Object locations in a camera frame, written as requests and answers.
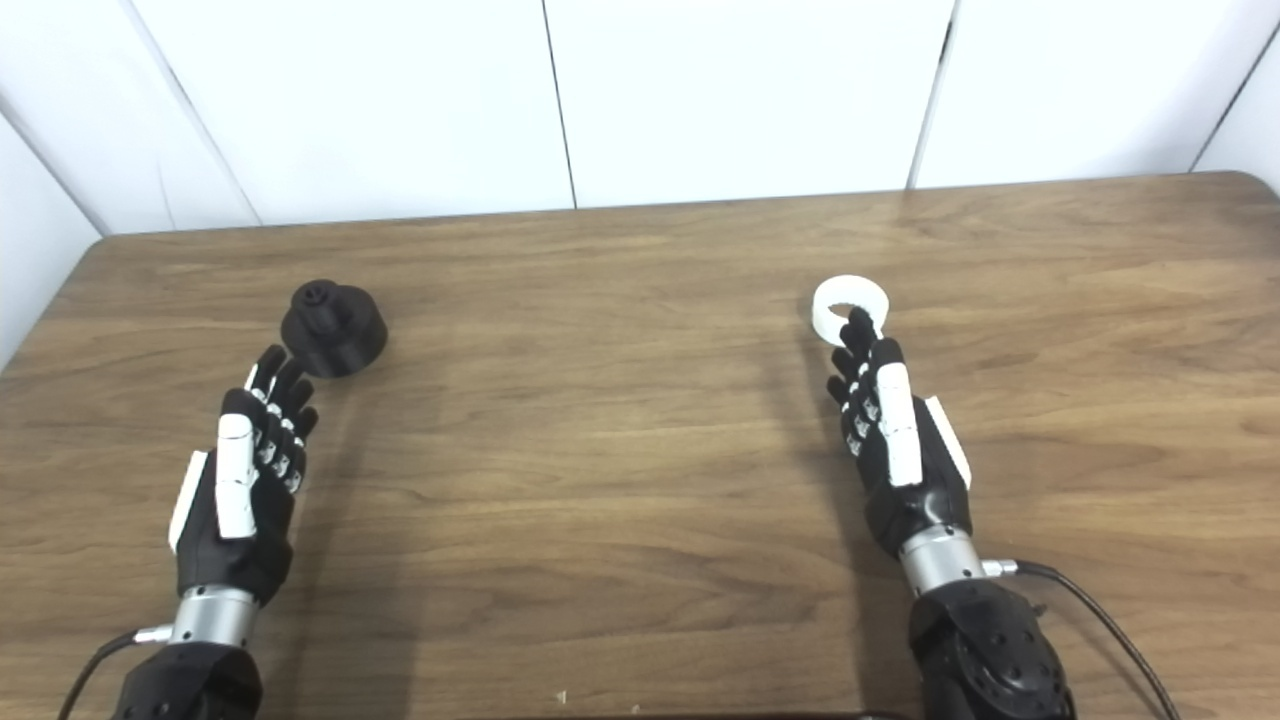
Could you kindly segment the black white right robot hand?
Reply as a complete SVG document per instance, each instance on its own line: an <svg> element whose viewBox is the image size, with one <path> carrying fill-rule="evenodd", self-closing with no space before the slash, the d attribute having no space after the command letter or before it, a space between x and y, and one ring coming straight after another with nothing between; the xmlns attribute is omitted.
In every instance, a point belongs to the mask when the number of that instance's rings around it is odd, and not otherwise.
<svg viewBox="0 0 1280 720"><path fill-rule="evenodd" d="M876 543L899 553L932 527L972 533L972 471L937 397L913 391L899 342L852 307L831 355L827 389L856 460L864 518Z"/></svg>

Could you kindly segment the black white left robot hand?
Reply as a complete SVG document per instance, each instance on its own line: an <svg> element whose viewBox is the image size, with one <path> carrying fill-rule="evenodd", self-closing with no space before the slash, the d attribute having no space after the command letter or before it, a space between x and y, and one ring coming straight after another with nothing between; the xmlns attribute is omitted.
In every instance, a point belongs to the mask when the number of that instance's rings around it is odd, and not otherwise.
<svg viewBox="0 0 1280 720"><path fill-rule="evenodd" d="M312 395L280 345L223 395L214 446L192 454L168 530L178 594L224 585L264 606L283 587L294 557L294 497L319 420Z"/></svg>

